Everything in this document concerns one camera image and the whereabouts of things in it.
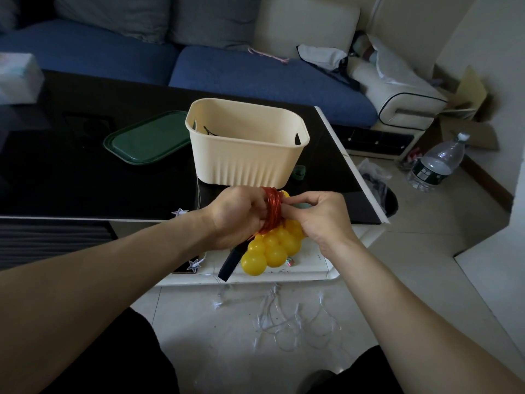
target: red string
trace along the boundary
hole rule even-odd
[[[259,231],[259,234],[264,235],[274,228],[277,228],[281,224],[282,193],[278,192],[275,188],[270,188],[268,186],[262,186],[261,188],[266,192],[268,203],[266,220],[264,221],[263,227]]]

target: large water bottle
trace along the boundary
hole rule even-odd
[[[469,137],[459,133],[454,140],[442,142],[425,153],[407,176],[410,185],[423,192],[433,191],[460,165]]]

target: black glass tabletop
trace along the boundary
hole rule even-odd
[[[317,110],[251,98],[45,71],[36,105],[0,106],[0,218],[162,221],[211,202],[224,187],[199,181],[191,145],[150,165],[130,165],[102,145],[111,132],[199,98],[285,108],[305,121],[305,178],[284,189],[345,194],[353,223],[380,220]]]

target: coffee table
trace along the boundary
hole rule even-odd
[[[155,223],[172,218],[178,208],[206,206],[224,187],[197,179],[191,145],[154,164],[134,166],[106,151],[102,141],[110,132],[162,112],[187,111],[193,101],[212,97],[297,113],[310,135],[310,143],[298,160],[306,166],[306,174],[302,181],[291,178],[284,189],[291,195],[310,190],[343,193],[354,229],[368,245],[388,222],[318,107],[44,73],[46,82],[37,105],[3,107],[9,114],[10,130],[0,136],[4,138],[0,152],[3,221]],[[197,274],[172,274],[161,284],[218,283],[215,275],[226,256],[227,252],[209,252]],[[337,276],[308,239],[296,258],[295,266],[272,269],[259,277],[234,273],[229,283]]]

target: yellow grape cluster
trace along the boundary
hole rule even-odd
[[[287,219],[284,225],[274,228],[266,235],[255,235],[240,259],[240,266],[248,275],[253,276],[262,274],[266,267],[280,267],[286,258],[301,250],[303,238],[301,224]]]

